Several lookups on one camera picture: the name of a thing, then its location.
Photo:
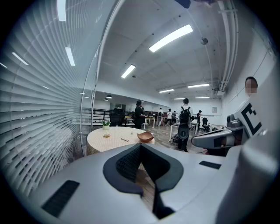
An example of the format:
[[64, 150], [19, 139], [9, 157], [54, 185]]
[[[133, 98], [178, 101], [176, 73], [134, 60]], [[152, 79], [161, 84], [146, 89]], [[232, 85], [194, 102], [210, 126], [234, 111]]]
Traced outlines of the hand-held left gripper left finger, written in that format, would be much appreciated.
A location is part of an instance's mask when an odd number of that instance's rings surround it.
[[123, 193], [112, 187], [103, 175], [105, 162], [130, 148], [118, 147], [83, 157], [43, 182], [30, 194], [40, 208], [66, 181], [78, 188], [58, 216], [67, 224], [153, 224], [157, 217], [138, 194]]

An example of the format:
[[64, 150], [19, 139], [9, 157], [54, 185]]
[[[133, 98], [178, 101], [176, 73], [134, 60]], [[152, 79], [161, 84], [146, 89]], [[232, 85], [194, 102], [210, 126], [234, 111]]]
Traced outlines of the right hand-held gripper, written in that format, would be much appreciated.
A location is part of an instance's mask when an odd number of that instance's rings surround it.
[[205, 149], [220, 149], [244, 144], [266, 130], [279, 129], [279, 66], [258, 85], [256, 78], [245, 80], [246, 99], [230, 115], [228, 128], [192, 138], [192, 144]]

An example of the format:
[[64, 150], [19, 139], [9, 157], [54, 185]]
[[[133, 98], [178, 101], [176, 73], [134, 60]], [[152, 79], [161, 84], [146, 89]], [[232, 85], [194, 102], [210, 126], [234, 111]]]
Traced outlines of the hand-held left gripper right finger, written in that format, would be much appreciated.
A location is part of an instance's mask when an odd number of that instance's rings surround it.
[[215, 179], [226, 157], [141, 144], [141, 161], [155, 183], [154, 223], [215, 224], [224, 190]]

